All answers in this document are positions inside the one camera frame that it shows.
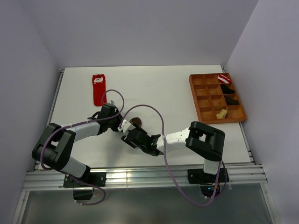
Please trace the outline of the brown striped sock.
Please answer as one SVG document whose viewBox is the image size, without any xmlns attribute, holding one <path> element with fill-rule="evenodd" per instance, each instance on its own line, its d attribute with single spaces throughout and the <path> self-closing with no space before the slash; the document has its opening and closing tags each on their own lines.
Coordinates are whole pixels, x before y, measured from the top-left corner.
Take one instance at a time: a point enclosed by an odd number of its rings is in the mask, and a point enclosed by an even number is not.
<svg viewBox="0 0 299 224">
<path fill-rule="evenodd" d="M 142 126 L 142 121 L 141 121 L 141 119 L 140 119 L 139 117 L 134 117 L 134 118 L 132 118 L 132 119 L 130 120 L 130 123 L 131 123 L 132 125 L 135 125 L 135 126 L 139 126 L 139 127 Z"/>
</svg>

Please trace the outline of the yellow sock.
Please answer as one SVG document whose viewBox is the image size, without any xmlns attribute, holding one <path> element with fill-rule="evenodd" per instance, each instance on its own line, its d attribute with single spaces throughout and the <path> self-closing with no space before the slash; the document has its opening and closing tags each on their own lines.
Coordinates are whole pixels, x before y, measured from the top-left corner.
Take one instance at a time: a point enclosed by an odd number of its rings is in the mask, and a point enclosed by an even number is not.
<svg viewBox="0 0 299 224">
<path fill-rule="evenodd" d="M 216 118 L 217 119 L 225 119 L 227 114 L 228 114 L 227 110 L 221 109 L 221 111 L 218 114 L 216 114 Z"/>
</svg>

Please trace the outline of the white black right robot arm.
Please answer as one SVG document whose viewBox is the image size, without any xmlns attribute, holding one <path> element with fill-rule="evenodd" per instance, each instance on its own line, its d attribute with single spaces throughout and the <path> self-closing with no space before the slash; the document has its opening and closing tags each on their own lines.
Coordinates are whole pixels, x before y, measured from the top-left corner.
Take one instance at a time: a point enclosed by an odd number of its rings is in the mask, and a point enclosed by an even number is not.
<svg viewBox="0 0 299 224">
<path fill-rule="evenodd" d="M 126 120 L 118 130 L 124 134 L 122 141 L 151 156 L 164 155 L 164 146 L 167 152 L 188 148 L 204 158 L 204 180 L 212 182 L 218 177 L 218 165 L 222 161 L 225 141 L 222 130 L 194 121 L 182 131 L 149 136 L 141 127 Z"/>
</svg>

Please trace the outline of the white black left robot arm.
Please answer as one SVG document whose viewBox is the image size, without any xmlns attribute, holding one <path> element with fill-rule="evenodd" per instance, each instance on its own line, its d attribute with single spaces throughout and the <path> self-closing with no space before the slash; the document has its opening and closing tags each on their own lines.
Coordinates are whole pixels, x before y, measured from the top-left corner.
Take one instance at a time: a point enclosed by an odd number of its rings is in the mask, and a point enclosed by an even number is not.
<svg viewBox="0 0 299 224">
<path fill-rule="evenodd" d="M 118 108 L 105 103 L 99 112 L 79 125 L 69 125 L 63 129 L 60 125 L 50 123 L 36 143 L 32 158 L 51 169 L 73 176 L 79 186 L 104 186 L 106 177 L 92 173 L 89 166 L 72 158 L 72 147 L 75 142 L 103 134 L 108 129 L 117 132 L 121 120 Z"/>
</svg>

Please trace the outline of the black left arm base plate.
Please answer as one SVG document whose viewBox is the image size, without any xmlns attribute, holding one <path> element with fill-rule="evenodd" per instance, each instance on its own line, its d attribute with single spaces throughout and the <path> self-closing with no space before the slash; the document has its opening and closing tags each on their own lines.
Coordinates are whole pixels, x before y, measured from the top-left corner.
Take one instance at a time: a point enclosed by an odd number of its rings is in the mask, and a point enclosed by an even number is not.
<svg viewBox="0 0 299 224">
<path fill-rule="evenodd" d="M 81 178 L 66 175 L 64 178 L 64 188 L 82 188 L 82 187 L 104 187 L 106 184 L 106 172 L 91 172 L 83 175 Z"/>
</svg>

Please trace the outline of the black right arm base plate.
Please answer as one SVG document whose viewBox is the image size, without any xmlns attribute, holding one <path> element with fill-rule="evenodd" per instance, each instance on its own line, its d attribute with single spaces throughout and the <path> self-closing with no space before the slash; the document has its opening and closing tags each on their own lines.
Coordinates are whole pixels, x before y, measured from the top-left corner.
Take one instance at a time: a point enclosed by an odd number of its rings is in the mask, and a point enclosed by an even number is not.
<svg viewBox="0 0 299 224">
<path fill-rule="evenodd" d="M 212 185 L 215 183 L 216 175 L 206 174 L 203 169 L 189 169 L 187 170 L 188 177 L 187 180 L 190 184 L 198 185 Z M 226 168 L 220 168 L 219 183 L 229 182 L 229 176 Z"/>
</svg>

